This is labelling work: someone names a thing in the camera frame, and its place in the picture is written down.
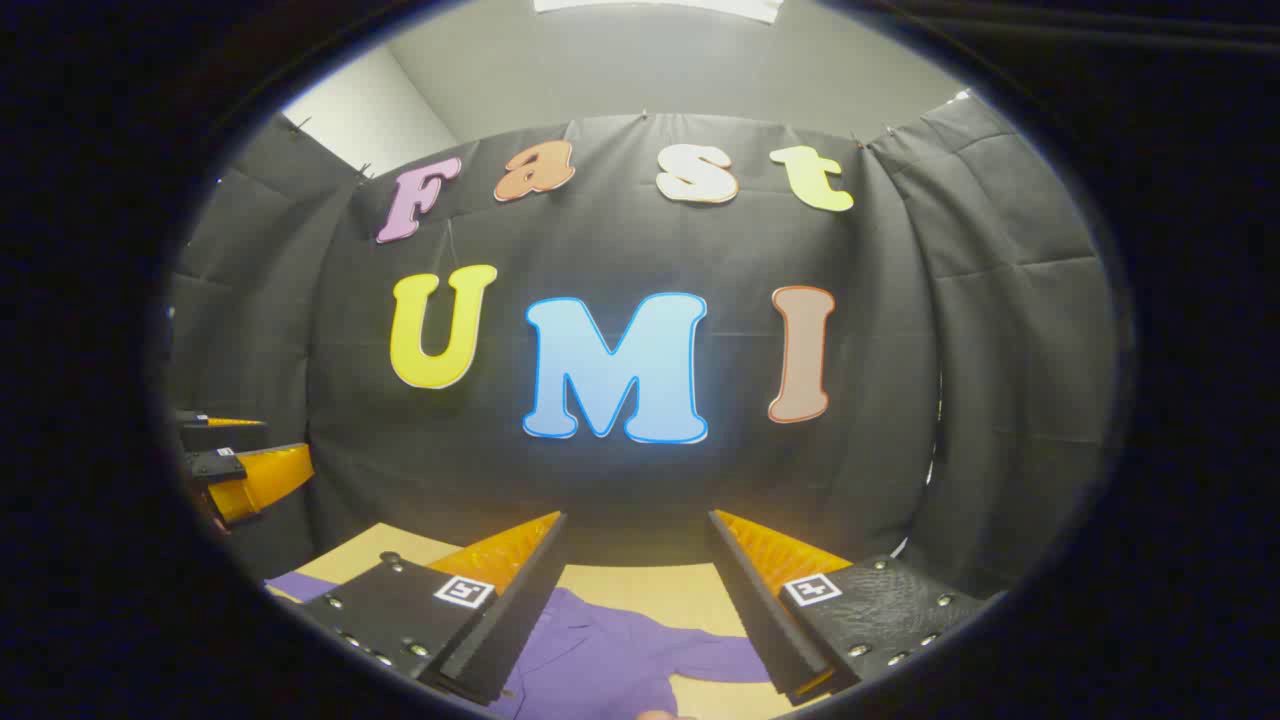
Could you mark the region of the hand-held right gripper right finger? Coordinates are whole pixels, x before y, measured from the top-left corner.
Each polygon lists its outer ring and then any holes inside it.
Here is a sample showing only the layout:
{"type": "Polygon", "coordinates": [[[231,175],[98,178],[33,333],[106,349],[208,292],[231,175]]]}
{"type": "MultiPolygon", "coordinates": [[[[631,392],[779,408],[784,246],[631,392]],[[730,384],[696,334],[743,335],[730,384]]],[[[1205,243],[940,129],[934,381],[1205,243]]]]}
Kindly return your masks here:
{"type": "Polygon", "coordinates": [[[896,673],[991,603],[892,555],[851,562],[722,510],[708,512],[708,536],[748,638],[794,706],[896,673]]]}

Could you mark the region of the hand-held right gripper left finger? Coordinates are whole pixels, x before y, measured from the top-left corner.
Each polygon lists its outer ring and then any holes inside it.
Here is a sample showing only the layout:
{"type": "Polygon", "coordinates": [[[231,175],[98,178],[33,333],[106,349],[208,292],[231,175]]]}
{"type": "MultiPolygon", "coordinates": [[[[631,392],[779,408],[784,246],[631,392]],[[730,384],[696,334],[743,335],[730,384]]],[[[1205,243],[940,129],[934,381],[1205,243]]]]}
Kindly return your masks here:
{"type": "Polygon", "coordinates": [[[285,575],[311,626],[388,673],[495,702],[564,568],[550,512],[467,546],[378,523],[285,575]]]}

